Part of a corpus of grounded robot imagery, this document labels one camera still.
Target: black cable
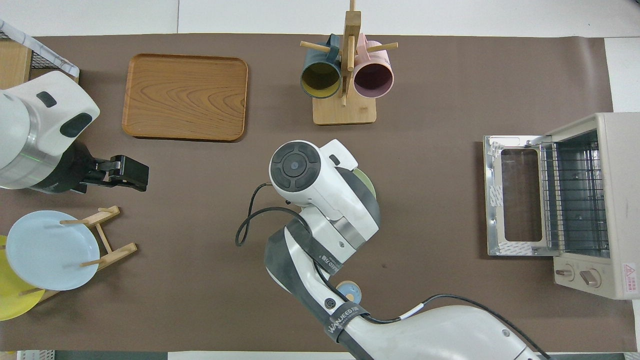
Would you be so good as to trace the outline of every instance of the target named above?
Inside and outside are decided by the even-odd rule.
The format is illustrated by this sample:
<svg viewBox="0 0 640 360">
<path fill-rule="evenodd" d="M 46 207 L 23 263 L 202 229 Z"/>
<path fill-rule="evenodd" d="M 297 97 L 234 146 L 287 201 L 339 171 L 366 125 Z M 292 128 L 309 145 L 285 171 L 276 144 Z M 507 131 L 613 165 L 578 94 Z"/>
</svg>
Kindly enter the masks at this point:
<svg viewBox="0 0 640 360">
<path fill-rule="evenodd" d="M 251 211 L 253 209 L 253 201 L 255 200 L 255 196 L 258 194 L 258 191 L 260 191 L 260 189 L 265 186 L 273 186 L 273 184 L 262 183 L 258 185 L 258 187 L 253 191 L 253 195 L 251 195 L 251 201 L 249 202 L 249 212 L 247 213 L 246 216 L 248 217 L 251 216 Z M 244 235 L 242 236 L 242 240 L 238 240 L 238 236 L 236 236 L 236 246 L 240 247 L 244 245 L 244 242 L 246 241 L 246 236 L 248 233 L 249 233 L 249 222 L 246 223 L 246 229 L 244 230 Z"/>
<path fill-rule="evenodd" d="M 302 224 L 302 226 L 305 227 L 305 229 L 311 233 L 311 228 L 309 227 L 309 225 L 307 224 L 307 221 L 305 220 L 305 218 L 301 217 L 300 214 L 298 214 L 297 212 L 289 209 L 289 208 L 282 208 L 280 206 L 271 206 L 269 208 L 264 208 L 264 209 L 260 209 L 254 213 L 252 213 L 251 215 L 249 215 L 248 217 L 246 217 L 246 219 L 242 222 L 242 224 L 240 224 L 240 227 L 238 227 L 238 231 L 236 232 L 236 246 L 240 247 L 242 245 L 244 245 L 244 241 L 246 239 L 246 231 L 244 232 L 245 237 L 240 240 L 240 233 L 242 232 L 242 228 L 247 226 L 249 222 L 251 221 L 251 219 L 255 218 L 256 216 L 262 214 L 262 213 L 266 213 L 268 211 L 282 211 L 284 213 L 293 215 L 293 217 L 295 217 L 296 219 L 298 219 L 298 221 Z"/>
<path fill-rule="evenodd" d="M 500 315 L 498 312 L 490 309 L 487 306 L 484 306 L 484 305 L 480 304 L 479 302 L 477 302 L 475 300 L 471 300 L 469 298 L 462 297 L 462 296 L 459 296 L 459 295 L 453 295 L 453 294 L 438 294 L 438 295 L 433 295 L 432 297 L 430 297 L 427 300 L 423 301 L 422 304 L 426 306 L 432 300 L 440 299 L 440 298 L 447 298 L 447 297 L 448 298 L 452 298 L 452 299 L 462 300 L 464 302 L 468 302 L 469 304 L 473 304 L 473 305 L 481 308 L 482 310 L 485 310 L 487 313 L 490 313 L 491 315 L 497 317 L 498 319 L 500 319 L 500 321 L 504 322 L 510 328 L 512 328 L 514 331 L 519 333 L 524 338 L 524 340 L 526 340 L 533 348 L 535 348 L 540 353 L 540 355 L 544 356 L 545 359 L 551 359 L 551 356 L 549 356 L 544 350 L 542 350 L 538 346 L 538 344 L 536 344 L 530 337 L 528 337 L 528 335 L 525 334 L 524 331 L 520 330 L 520 328 L 517 327 L 514 323 L 510 322 L 509 320 L 507 320 L 507 318 L 505 318 L 504 316 Z"/>
</svg>

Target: mug rack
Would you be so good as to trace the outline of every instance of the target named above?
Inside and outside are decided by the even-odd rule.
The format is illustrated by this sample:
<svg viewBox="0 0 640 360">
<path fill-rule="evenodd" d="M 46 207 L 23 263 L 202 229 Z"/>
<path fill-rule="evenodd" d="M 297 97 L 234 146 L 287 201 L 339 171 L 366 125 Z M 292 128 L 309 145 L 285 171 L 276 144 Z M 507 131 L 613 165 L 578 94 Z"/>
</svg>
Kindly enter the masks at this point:
<svg viewBox="0 0 640 360">
<path fill-rule="evenodd" d="M 327 99 L 313 98 L 314 123 L 316 125 L 370 124 L 376 121 L 376 100 L 358 94 L 353 86 L 353 69 L 358 35 L 362 24 L 362 13 L 355 10 L 355 0 L 349 0 L 349 10 L 344 17 L 342 34 L 342 56 L 340 90 Z M 301 41 L 300 46 L 328 53 L 327 46 Z M 398 47 L 397 42 L 368 47 L 367 52 L 391 50 Z"/>
<path fill-rule="evenodd" d="M 107 266 L 131 255 L 133 252 L 136 252 L 138 247 L 136 246 L 135 243 L 130 243 L 127 245 L 124 245 L 123 247 L 120 247 L 119 249 L 116 250 L 112 250 L 111 249 L 111 245 L 109 244 L 109 241 L 107 240 L 106 235 L 104 234 L 104 230 L 102 229 L 101 224 L 107 220 L 109 220 L 110 218 L 113 218 L 117 215 L 120 214 L 120 209 L 118 208 L 118 206 L 111 206 L 110 208 L 98 208 L 98 212 L 96 214 L 93 214 L 89 217 L 86 217 L 84 219 L 79 219 L 79 220 L 62 220 L 60 222 L 61 225 L 64 224 L 84 224 L 86 227 L 88 227 L 89 229 L 91 229 L 92 227 L 95 227 L 98 235 L 100 236 L 100 239 L 102 240 L 102 244 L 104 245 L 105 250 L 107 251 L 107 254 L 103 255 L 102 257 L 100 257 L 100 259 L 98 260 L 94 260 L 94 261 L 87 261 L 85 263 L 81 263 L 79 264 L 79 266 L 89 266 L 89 265 L 94 265 L 94 264 L 98 264 L 98 270 L 100 271 L 104 268 L 106 268 Z M 59 293 L 59 291 L 56 290 L 47 290 L 47 289 L 41 289 L 41 288 L 32 288 L 29 290 L 25 290 L 22 291 L 18 294 L 18 296 L 25 296 L 25 295 L 29 295 L 31 293 L 36 293 L 38 291 L 42 291 L 45 290 L 44 294 L 42 295 L 42 298 L 40 299 L 40 301 L 38 303 L 43 302 L 44 300 L 47 300 L 48 298 L 52 297 L 53 295 Z"/>
</svg>

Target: light blue plate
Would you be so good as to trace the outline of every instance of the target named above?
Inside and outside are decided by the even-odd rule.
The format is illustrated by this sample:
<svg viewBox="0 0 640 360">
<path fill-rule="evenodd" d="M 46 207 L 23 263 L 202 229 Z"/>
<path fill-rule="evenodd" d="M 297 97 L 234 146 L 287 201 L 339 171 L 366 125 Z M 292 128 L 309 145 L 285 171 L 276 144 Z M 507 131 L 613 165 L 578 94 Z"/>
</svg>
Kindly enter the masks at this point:
<svg viewBox="0 0 640 360">
<path fill-rule="evenodd" d="M 6 257 L 13 271 L 31 285 L 48 290 L 71 290 L 86 284 L 98 264 L 100 249 L 84 224 L 60 225 L 76 220 L 59 211 L 36 211 L 24 215 L 9 230 Z"/>
</svg>

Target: brown table mat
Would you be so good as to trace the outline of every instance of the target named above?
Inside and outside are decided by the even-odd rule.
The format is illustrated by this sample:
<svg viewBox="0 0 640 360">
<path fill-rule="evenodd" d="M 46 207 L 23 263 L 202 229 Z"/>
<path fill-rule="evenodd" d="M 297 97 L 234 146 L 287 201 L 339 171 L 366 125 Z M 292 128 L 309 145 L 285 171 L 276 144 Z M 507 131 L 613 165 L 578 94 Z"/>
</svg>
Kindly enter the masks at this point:
<svg viewBox="0 0 640 360">
<path fill-rule="evenodd" d="M 0 233 L 40 209 L 76 217 L 99 206 L 112 246 L 140 250 L 87 285 L 0 322 L 0 350 L 344 351 L 262 264 L 266 239 L 289 217 L 252 222 L 233 244 L 253 189 L 286 141 L 338 138 L 371 178 L 381 230 L 337 274 L 362 288 L 362 305 L 392 318 L 426 297 L 457 293 L 514 321 L 547 351 L 634 351 L 630 302 L 553 283 L 550 258 L 486 255 L 481 140 L 540 134 L 611 111 L 604 41 L 585 38 L 376 37 L 390 54 L 392 91 L 369 125 L 319 127 L 300 89 L 308 35 L 132 35 L 43 38 L 82 69 L 100 106 L 83 133 L 94 156 L 126 154 L 150 166 L 148 191 L 87 195 L 0 191 Z M 127 66 L 139 53 L 244 59 L 247 128 L 236 143 L 140 140 L 120 121 Z M 255 208 L 284 205 L 263 190 Z M 451 304 L 441 301 L 437 306 Z"/>
</svg>

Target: warning label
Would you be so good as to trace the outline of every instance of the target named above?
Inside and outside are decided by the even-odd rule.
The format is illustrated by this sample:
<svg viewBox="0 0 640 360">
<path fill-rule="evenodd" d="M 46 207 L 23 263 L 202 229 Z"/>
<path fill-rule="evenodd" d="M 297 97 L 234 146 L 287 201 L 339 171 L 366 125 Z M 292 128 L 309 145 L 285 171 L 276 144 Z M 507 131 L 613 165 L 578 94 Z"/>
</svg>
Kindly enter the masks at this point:
<svg viewBox="0 0 640 360">
<path fill-rule="evenodd" d="M 636 294 L 638 292 L 636 264 L 625 263 L 622 264 L 622 268 L 625 273 L 625 293 Z"/>
</svg>

